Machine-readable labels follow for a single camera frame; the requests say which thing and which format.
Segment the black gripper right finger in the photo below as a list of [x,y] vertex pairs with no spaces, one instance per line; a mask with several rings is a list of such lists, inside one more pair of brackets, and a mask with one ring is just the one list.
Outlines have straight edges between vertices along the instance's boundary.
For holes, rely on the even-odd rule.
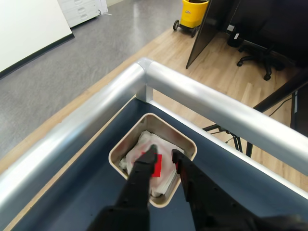
[[236,202],[179,150],[172,161],[180,175],[197,231],[259,231],[257,216]]

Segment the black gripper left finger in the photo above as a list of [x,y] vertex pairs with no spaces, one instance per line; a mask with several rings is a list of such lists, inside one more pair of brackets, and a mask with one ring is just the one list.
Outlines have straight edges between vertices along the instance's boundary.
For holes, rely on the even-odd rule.
[[151,145],[133,165],[128,180],[113,206],[104,207],[89,231],[148,231],[150,229],[150,178],[157,162],[157,146]]

